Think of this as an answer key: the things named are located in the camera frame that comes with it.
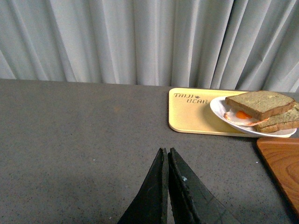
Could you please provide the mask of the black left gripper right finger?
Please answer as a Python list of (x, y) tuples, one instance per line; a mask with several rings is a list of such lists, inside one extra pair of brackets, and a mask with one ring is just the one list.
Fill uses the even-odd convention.
[(197, 177), (180, 154), (168, 153), (169, 194), (176, 224), (239, 224)]

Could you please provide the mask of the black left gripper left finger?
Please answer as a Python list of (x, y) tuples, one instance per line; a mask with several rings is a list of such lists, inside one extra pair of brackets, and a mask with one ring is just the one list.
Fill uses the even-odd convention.
[(132, 203), (119, 224), (165, 224), (168, 211), (169, 163), (165, 148), (160, 148)]

